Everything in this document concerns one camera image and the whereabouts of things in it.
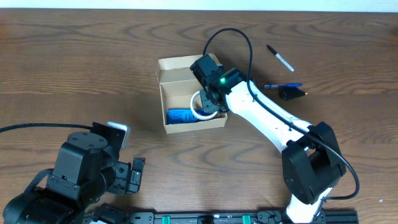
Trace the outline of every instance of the robotic arm link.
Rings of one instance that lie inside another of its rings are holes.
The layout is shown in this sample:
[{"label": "robotic arm link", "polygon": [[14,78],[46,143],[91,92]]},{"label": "robotic arm link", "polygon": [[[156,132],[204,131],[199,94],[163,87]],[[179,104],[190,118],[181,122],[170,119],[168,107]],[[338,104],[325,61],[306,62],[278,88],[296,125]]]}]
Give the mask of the robotic arm link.
[{"label": "robotic arm link", "polygon": [[[284,181],[292,192],[287,215],[295,223],[310,223],[319,212],[321,200],[346,173],[345,165],[332,153],[317,146],[302,133],[286,125],[274,114],[284,118],[290,124],[311,133],[331,144],[341,155],[333,130],[326,124],[312,126],[283,110],[272,100],[264,96],[252,81],[250,94],[245,75],[233,68],[224,72],[209,55],[199,58],[191,71],[202,84],[200,96],[206,113],[228,110],[242,116],[264,134],[282,153]],[[266,105],[274,114],[259,104]],[[307,149],[315,149],[309,157]]]},{"label": "robotic arm link", "polygon": [[[4,209],[5,223],[82,223],[85,209],[105,192],[136,194],[141,185],[144,158],[133,164],[118,161],[130,128],[123,124],[93,123],[90,132],[69,135],[54,169],[39,172],[24,193]],[[45,188],[37,184],[47,178]]]}]

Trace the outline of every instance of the wood grain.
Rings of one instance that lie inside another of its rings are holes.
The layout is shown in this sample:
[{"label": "wood grain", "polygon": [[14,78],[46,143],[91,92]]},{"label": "wood grain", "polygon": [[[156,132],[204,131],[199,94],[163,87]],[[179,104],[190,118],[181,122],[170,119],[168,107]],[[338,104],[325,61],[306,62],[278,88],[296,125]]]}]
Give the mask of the wood grain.
[{"label": "wood grain", "polygon": [[[162,127],[157,59],[200,54],[223,27],[251,38],[259,85],[301,82],[310,93],[288,102],[273,91],[265,94],[292,114],[335,130],[361,191],[325,207],[354,208],[361,223],[397,223],[396,14],[0,9],[0,126],[130,125],[121,159],[146,157],[141,191],[106,194],[100,203],[160,212],[285,207],[290,194],[280,154],[247,121],[229,114],[225,128],[170,135]],[[289,72],[266,44],[296,71]],[[248,67],[239,35],[221,34],[209,51],[226,67]],[[38,171],[53,167],[72,131],[30,128],[0,135],[0,210]],[[332,194],[349,194],[353,187],[346,175]]]}]

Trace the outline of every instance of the white wall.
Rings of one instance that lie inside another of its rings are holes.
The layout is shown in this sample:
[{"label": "white wall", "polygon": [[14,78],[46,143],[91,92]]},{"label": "white wall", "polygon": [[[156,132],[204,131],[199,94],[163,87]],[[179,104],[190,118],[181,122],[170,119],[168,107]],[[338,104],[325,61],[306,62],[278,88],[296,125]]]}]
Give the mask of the white wall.
[{"label": "white wall", "polygon": [[398,12],[398,0],[0,0],[0,7]]}]

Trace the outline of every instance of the green connector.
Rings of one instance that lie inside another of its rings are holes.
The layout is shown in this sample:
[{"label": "green connector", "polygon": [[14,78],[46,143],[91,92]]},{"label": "green connector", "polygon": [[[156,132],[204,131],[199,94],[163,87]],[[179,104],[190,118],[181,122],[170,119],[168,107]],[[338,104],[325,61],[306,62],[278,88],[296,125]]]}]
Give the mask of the green connector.
[{"label": "green connector", "polygon": [[171,223],[170,217],[162,217],[162,224],[170,224],[170,223]]},{"label": "green connector", "polygon": [[250,215],[242,216],[243,224],[251,224]]}]

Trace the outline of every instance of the open cardboard box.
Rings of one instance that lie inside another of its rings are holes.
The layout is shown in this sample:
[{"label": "open cardboard box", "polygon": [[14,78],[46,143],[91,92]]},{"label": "open cardboard box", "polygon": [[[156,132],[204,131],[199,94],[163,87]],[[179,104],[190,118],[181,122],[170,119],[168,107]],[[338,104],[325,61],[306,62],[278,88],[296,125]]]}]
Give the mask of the open cardboard box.
[{"label": "open cardboard box", "polygon": [[[214,54],[209,55],[217,64],[220,64]],[[189,109],[192,95],[203,89],[189,69],[201,56],[202,55],[192,55],[164,58],[160,59],[158,62],[155,73],[157,81],[159,82],[163,125],[167,134],[225,126],[227,120],[226,113],[218,113],[215,118],[209,121],[187,124],[167,123],[167,113],[169,109]],[[200,97],[195,99],[195,109],[201,109]]]}]

